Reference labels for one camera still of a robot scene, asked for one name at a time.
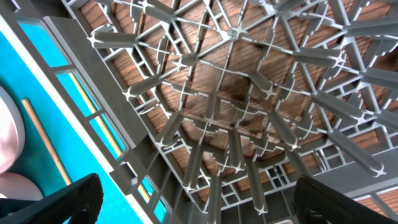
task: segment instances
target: gray plastic beam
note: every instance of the gray plastic beam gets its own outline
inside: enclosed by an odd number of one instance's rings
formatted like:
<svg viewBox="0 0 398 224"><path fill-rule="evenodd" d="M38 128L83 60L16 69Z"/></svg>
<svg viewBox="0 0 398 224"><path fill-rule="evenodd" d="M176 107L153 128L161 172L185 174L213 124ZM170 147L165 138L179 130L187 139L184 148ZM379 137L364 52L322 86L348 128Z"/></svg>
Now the gray plastic beam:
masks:
<svg viewBox="0 0 398 224"><path fill-rule="evenodd" d="M179 59L173 61L173 63L177 66L177 70L181 71L184 68L191 67L196 64L198 61L198 55L194 53L181 55Z"/></svg>
<svg viewBox="0 0 398 224"><path fill-rule="evenodd" d="M186 191L194 190L197 187L202 157L203 149L200 146L193 147L182 180L182 185Z"/></svg>
<svg viewBox="0 0 398 224"><path fill-rule="evenodd" d="M343 65L344 65L344 62L345 62L346 58L347 58L347 55L344 54L342 56L343 61L340 62L340 64L338 64L334 68L328 68L326 70L324 79L331 80L332 78L336 78L337 75L341 72L341 69L343 68Z"/></svg>
<svg viewBox="0 0 398 224"><path fill-rule="evenodd" d="M323 67L334 68L343 60L343 51L335 49L314 49L301 48L298 52L293 52L297 62L309 63Z"/></svg>
<svg viewBox="0 0 398 224"><path fill-rule="evenodd" d="M180 115L180 112L174 112L155 138L155 142L160 146L169 146L182 121L183 116Z"/></svg>
<svg viewBox="0 0 398 224"><path fill-rule="evenodd" d="M133 47L136 43L136 35L96 31L89 40L96 49L128 48Z"/></svg>
<svg viewBox="0 0 398 224"><path fill-rule="evenodd" d="M123 91L123 95L126 97L127 101L130 101L131 98L135 98L161 83L162 80L159 76L154 75L129 86L126 91Z"/></svg>
<svg viewBox="0 0 398 224"><path fill-rule="evenodd" d="M398 30L398 17L382 17L377 19L353 21L350 25L344 26L347 30L347 37L396 34Z"/></svg>
<svg viewBox="0 0 398 224"><path fill-rule="evenodd" d="M104 5L110 5L112 3L112 0L95 0L95 1Z"/></svg>
<svg viewBox="0 0 398 224"><path fill-rule="evenodd" d="M231 167L235 169L235 172L244 170L241 136L236 128L228 131L228 149Z"/></svg>
<svg viewBox="0 0 398 224"><path fill-rule="evenodd" d="M210 179L209 220L207 224L221 223L221 179L218 175Z"/></svg>
<svg viewBox="0 0 398 224"><path fill-rule="evenodd" d="M304 164L297 150L290 151L285 149L284 151L287 158L289 158L289 161L292 163L294 169L296 170L296 173L298 173L298 175L307 175L309 177L312 177L311 172Z"/></svg>
<svg viewBox="0 0 398 224"><path fill-rule="evenodd" d="M303 140L310 132L317 133L318 131L313 128L312 115L310 113L305 113L303 119L297 123L295 135L298 137L298 140Z"/></svg>
<svg viewBox="0 0 398 224"><path fill-rule="evenodd" d="M250 192L253 197L253 205L259 215L268 212L268 206L262 189L259 171L254 161L246 161L246 168L250 182Z"/></svg>
<svg viewBox="0 0 398 224"><path fill-rule="evenodd" d="M374 115L377 116L377 123L391 128L394 131L398 131L398 114L388 110L381 110L379 114L375 113Z"/></svg>
<svg viewBox="0 0 398 224"><path fill-rule="evenodd" d="M273 112L269 113L268 117L272 125L275 127L281 140L290 147L289 150L292 151L295 148L300 147L297 136L293 133L293 131L289 128L287 123L277 111L274 110Z"/></svg>
<svg viewBox="0 0 398 224"><path fill-rule="evenodd" d="M375 160L350 138L347 138L345 134L334 129L332 132L328 132L328 135L331 142L353 158L362 168L368 170L374 177L386 174L384 172L384 165L381 162Z"/></svg>
<svg viewBox="0 0 398 224"><path fill-rule="evenodd" d="M287 87L287 88L289 88L290 91L289 91L289 90L286 90L286 89L282 89L282 90L280 91L279 100L280 100L281 102L284 102L284 101L287 100L287 98L290 96L290 93L292 92L291 90L292 90L293 87L294 87L295 81L296 81L296 79L295 79L294 73L289 73L289 74L287 74L287 77L286 77L284 86Z"/></svg>
<svg viewBox="0 0 398 224"><path fill-rule="evenodd" d="M363 119L364 111L321 90L318 90L317 94L312 94L311 97L314 103L343 120L354 120L357 124L359 120Z"/></svg>
<svg viewBox="0 0 398 224"><path fill-rule="evenodd" d="M174 19L173 9L158 0L143 0L141 4L145 15L152 16L168 24Z"/></svg>
<svg viewBox="0 0 398 224"><path fill-rule="evenodd" d="M362 82L398 90L398 72L368 68L366 72L360 72L359 74L363 76Z"/></svg>
<svg viewBox="0 0 398 224"><path fill-rule="evenodd" d="M221 109L221 100L217 97L217 92L210 93L208 95L207 107L203 117L207 121L214 123L220 118L220 109Z"/></svg>
<svg viewBox="0 0 398 224"><path fill-rule="evenodd" d="M271 81L269 81L264 75L255 71L253 74L249 75L249 78L253 85L261 92L266 94L266 99L268 97L275 95L272 91L272 87L274 86Z"/></svg>
<svg viewBox="0 0 398 224"><path fill-rule="evenodd" d="M274 6L274 9L278 10L278 14L282 14L299 7L305 1L306 0L281 0Z"/></svg>
<svg viewBox="0 0 398 224"><path fill-rule="evenodd" d="M326 1L323 1L323 2L319 3L315 13L311 13L311 12L301 13L301 15L300 15L301 18L311 20L311 24L308 27L308 31L307 31L307 33L309 35L313 35L323 23L332 25L335 22L333 19L326 16L328 6L329 6L329 4Z"/></svg>

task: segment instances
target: plastic grid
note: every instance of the plastic grid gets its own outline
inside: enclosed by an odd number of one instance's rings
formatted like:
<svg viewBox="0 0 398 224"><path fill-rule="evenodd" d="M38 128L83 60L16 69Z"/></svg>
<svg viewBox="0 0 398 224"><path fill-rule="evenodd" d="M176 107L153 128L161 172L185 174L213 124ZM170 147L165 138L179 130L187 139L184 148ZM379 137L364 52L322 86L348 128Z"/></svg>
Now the plastic grid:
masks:
<svg viewBox="0 0 398 224"><path fill-rule="evenodd" d="M369 171L373 176L382 175L384 173L384 166L380 162L374 160L369 153L361 149L350 138L366 133L370 130L377 130L385 139L385 147L379 151L392 149L395 145L391 142L391 137L397 134L398 125L393 122L397 120L395 113L388 112L386 108L392 100L397 99L396 84L398 82L398 74L395 72L388 72L384 70L376 70L372 65L378 56L383 56L385 53L391 52L398 44L398 37L395 34L395 27L398 26L396 16L396 7L391 7L388 15L385 18L373 19L366 22L356 21L360 11L366 7L371 1L357 1L355 0L349 9L348 13L343 7L341 0L338 1L271 1L271 4L265 1L250 0L244 1L241 13L239 15L238 23L233 26L223 9L220 0L215 0L215 3L220 8L220 13L215 15L211 10L210 1L194 0L181 8L178 8L178 1L172 1L171 7L168 7L156 0L137 1L131 2L113 0L116 4L124 4L131 7L131 17L134 22L133 34L121 34L122 29L116 22L115 18L110 12L111 1L98 1L99 6L105 13L109 25L97 28L91 33L89 38L93 47L108 48L111 53L104 57L105 62L111 61L124 50L129 52L132 61L141 72L144 81L131 85L123 93L128 101L139 97L142 104L133 102L134 109L140 115L145 126L147 127L151 138L157 143L157 147L161 155L164 157L174 174L177 176L178 181L184 186L185 190L189 193L190 198L195 202L198 207L203 211L210 211L210 220L218 220L220 218L219 211L229 207L237 206L240 203L252 200L251 196L244 196L236 189L234 183L246 177L249 178L251 184L251 195L270 194L277 190L283 189L286 186L294 184L284 169L282 164L290 161L295 167L298 174L311 175L308 168L301 160L302 156L313 154L317 160L320 172L326 172L332 169L329 161L338 158L341 165L347 164L346 159L341 151L349 155L349 158L359 163L364 169ZM194 22L188 21L178 15L195 7L198 3L205 3L205 10L203 11L201 21ZM264 17L256 22L253 22L247 27L242 27L242 19L244 16L245 8L248 4L255 4L264 12ZM330 5L333 11L334 19L326 16L326 11ZM308 10L316 6L314 12ZM154 25L145 32L138 34L138 24L140 23L141 13L148 16L155 17L161 20L158 24ZM204 24L206 17L212 18L215 26ZM217 23L218 18L223 18L228 24L229 30L222 30ZM299 17L303 20L310 20L306 34L303 37L300 45L295 41L294 35L289 23L289 19ZM266 35L266 41L254 40L245 36L247 30L258 26L259 24L272 20L270 29ZM192 50L181 33L181 30L176 22L190 23L198 26L197 44ZM273 44L275 36L275 27L279 23L289 42L290 49L283 49ZM307 40L311 35L316 33L321 25L332 27L340 30L336 35L329 37L311 48L306 48ZM178 37L175 38L169 32L170 27L177 32ZM151 46L145 42L140 41L144 39L157 29L163 29L165 36L159 41L157 47ZM203 52L198 52L201 32L203 29L212 29L217 31L222 37L222 41L213 45ZM356 36L368 36L372 38L372 42L368 51L362 58L358 46L356 44ZM331 40L340 38L339 44L328 48L327 43ZM237 70L229 70L228 62L234 43L237 40L244 40L248 43L260 45L263 47L262 57L256 68L257 72L244 73ZM166 46L170 44L174 47L175 52L166 51ZM188 54L183 54L178 46L182 43L188 50ZM201 59L204 55L212 50L216 50L224 43L230 43L229 51L226 56L226 62L222 65L215 65L211 62ZM153 64L148 59L145 49L152 49L157 51L157 64ZM276 83L269 81L266 77L260 74L259 67L263 60L267 59L270 50L277 50L284 54L293 55L295 61L290 65L290 72L284 83ZM175 67L165 73L161 73L161 68L164 62L165 54L178 55L179 59L174 61ZM349 58L352 67L344 66L345 60ZM187 87L187 83L192 75L192 68L196 63L203 63L211 66L221 72L221 78L217 84L217 88L212 93L205 93L193 88ZM310 73L307 69L307 63L327 67L327 71L323 74L321 82L315 86L311 79ZM294 88L295 83L295 68L298 67L307 82L310 91L297 90ZM183 86L176 83L165 81L164 79L171 76L177 71L188 69L188 75L185 79ZM326 81L334 79L341 71L346 71L351 74L347 78L339 79L332 85L326 85ZM248 77L251 85L247 91L246 98L243 102L234 102L217 96L220 89L221 81L224 75L228 73L242 75ZM178 111L170 111L160 91L156 89L157 85L164 84L170 85L175 91L181 94L180 105ZM371 85L380 85L390 89L384 97L384 101L379 105L373 93ZM268 97L275 95L275 89L280 88L282 91L279 94L279 100L275 104L273 111L259 110L249 105L250 93L253 88L257 88L264 95L265 100ZM153 98L149 98L146 91L151 91ZM362 97L368 106L368 110L361 109L363 104L362 99L359 97L359 91L365 92ZM312 102L310 103L307 112L301 120L291 120L282 117L278 113L280 105L289 97L291 93L298 93L305 96L310 96ZM198 95L208 98L208 104L205 111L205 121L195 119L186 115L180 114L183 109L183 101L188 95ZM344 96L349 96L348 102L340 100ZM240 114L239 119L236 120L235 128L226 129L217 126L214 123L220 114L220 102L228 103L236 108ZM164 129L158 133L152 123L146 118L146 113L156 107L161 107L169 121ZM318 114L323 121L323 127L316 127L313 125L311 110L316 108ZM339 117L335 122L330 123L326 116L325 110L332 112ZM264 114L268 116L270 121L264 128L262 138L254 138L243 133L239 133L236 129L239 122L247 114ZM182 121L190 121L195 127L202 130L202 136L199 142L190 141L186 134L180 128ZM268 130L271 124L275 127L283 144L275 144L268 139ZM295 132L289 127L291 125L295 128ZM215 149L210 146L202 144L203 138L206 133L224 132L228 134L228 150L225 152ZM324 133L328 135L328 140L319 139L307 145L300 145L300 141L305 139L308 133ZM249 139L256 145L256 153L253 158L248 159L243 157L241 149L241 138ZM185 146L190 153L188 169L185 174L182 174L180 168L175 161L171 160L168 156L174 150ZM326 155L324 149L333 146L336 153ZM275 150L283 150L285 154L281 154L268 161L257 161L258 156L262 156L265 151L273 152ZM220 164L218 174L211 177L204 165L201 163L203 152L213 155L217 163ZM220 174L225 167L232 167L236 173L227 175L220 178ZM259 172L266 172L271 180L272 189L263 192L262 185L258 178ZM195 193L210 188L210 197L205 204L195 196ZM233 203L229 203L227 198L236 197ZM267 205L264 197L253 197L254 208L261 213L267 212Z"/></svg>

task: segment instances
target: star-shaped joint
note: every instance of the star-shaped joint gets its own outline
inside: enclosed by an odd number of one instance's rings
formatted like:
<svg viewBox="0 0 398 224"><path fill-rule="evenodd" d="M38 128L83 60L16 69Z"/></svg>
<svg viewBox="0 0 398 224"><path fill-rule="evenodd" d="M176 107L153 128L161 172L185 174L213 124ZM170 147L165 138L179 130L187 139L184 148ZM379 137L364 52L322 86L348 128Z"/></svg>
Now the star-shaped joint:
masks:
<svg viewBox="0 0 398 224"><path fill-rule="evenodd" d="M228 35L230 36L231 40L238 40L241 37L245 36L246 34L248 34L247 31L243 30L242 28L242 22L239 23L238 27L231 27L228 30Z"/></svg>
<svg viewBox="0 0 398 224"><path fill-rule="evenodd" d="M95 39L94 35L92 35L91 37L87 37L87 40L89 40L91 42L92 46L94 46L94 43L100 42Z"/></svg>
<svg viewBox="0 0 398 224"><path fill-rule="evenodd" d="M180 72L184 68L191 67L198 61L196 53L190 53L181 55L179 59L173 60L172 62L177 66L177 70Z"/></svg>
<svg viewBox="0 0 398 224"><path fill-rule="evenodd" d="M141 5L142 5L142 8L144 8L144 9L145 9L146 7L149 6L148 1L146 1L146 0L144 0L144 1L139 1L138 3L141 4Z"/></svg>

